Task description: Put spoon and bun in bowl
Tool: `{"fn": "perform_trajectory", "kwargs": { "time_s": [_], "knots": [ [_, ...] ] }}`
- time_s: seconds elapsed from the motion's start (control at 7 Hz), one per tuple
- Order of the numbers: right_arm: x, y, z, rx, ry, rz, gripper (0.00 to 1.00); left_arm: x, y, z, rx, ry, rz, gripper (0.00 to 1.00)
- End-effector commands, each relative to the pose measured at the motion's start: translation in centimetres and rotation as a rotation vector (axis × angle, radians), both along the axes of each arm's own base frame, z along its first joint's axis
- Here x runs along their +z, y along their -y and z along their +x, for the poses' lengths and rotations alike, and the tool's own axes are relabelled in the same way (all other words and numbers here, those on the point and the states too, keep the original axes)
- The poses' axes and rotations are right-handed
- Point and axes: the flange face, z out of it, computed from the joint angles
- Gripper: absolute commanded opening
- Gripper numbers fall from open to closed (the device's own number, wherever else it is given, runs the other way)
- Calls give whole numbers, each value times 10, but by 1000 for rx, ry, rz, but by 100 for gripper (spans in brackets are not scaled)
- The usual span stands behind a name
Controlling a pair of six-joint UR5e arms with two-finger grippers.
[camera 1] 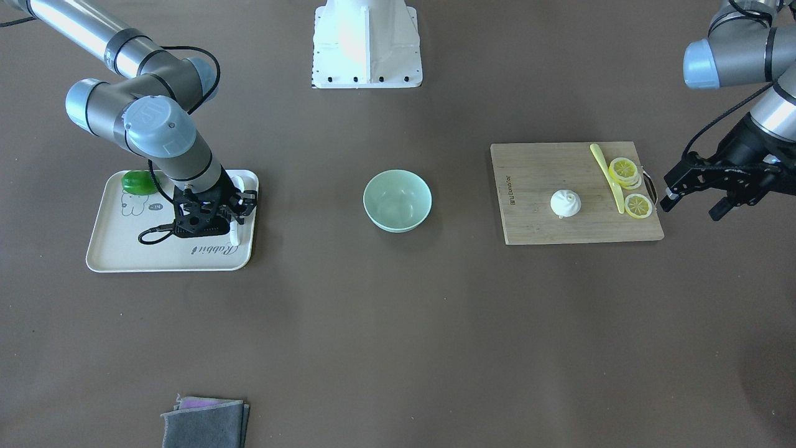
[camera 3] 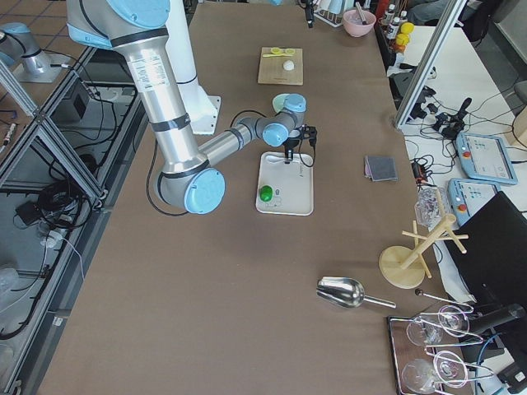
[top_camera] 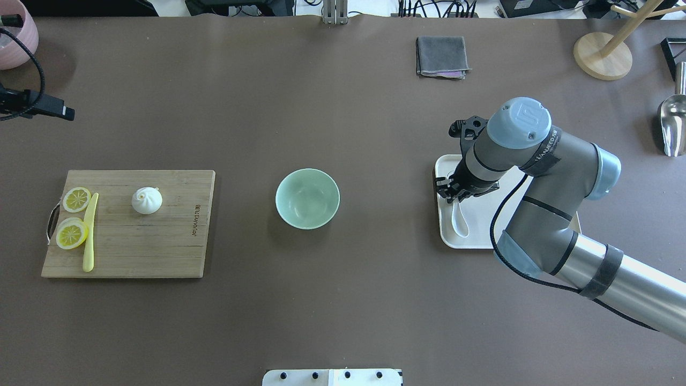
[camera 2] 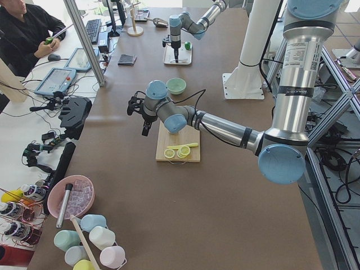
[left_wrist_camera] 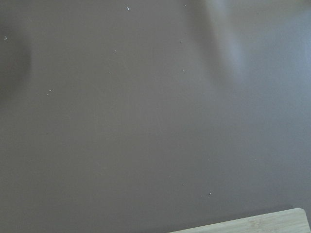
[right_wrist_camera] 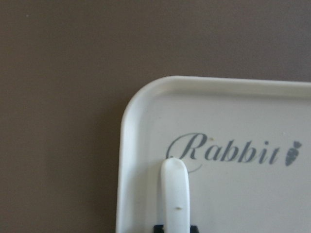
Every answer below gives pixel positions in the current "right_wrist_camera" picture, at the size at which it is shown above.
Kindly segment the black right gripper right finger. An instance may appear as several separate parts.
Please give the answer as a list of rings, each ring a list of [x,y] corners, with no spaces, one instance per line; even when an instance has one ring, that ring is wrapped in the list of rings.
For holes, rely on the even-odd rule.
[[[199,233],[199,229],[196,225],[190,226],[190,233]]]

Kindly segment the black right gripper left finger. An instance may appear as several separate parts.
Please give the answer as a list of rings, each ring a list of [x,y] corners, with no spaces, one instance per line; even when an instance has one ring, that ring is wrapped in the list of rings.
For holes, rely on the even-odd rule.
[[[164,225],[154,225],[153,233],[164,233]]]

